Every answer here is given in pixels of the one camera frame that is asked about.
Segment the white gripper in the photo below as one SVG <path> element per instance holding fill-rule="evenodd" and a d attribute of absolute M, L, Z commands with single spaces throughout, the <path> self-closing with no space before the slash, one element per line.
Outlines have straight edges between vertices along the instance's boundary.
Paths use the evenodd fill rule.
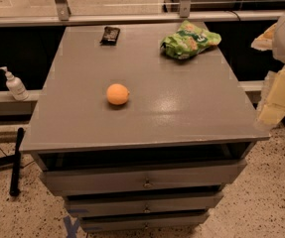
<path fill-rule="evenodd" d="M 271 51 L 276 60 L 285 63 L 285 12 L 263 34 L 251 43 L 253 49 Z M 285 117 L 285 65 L 278 72 L 270 71 L 265 77 L 261 100 L 257 107 L 257 121 L 275 126 Z"/>

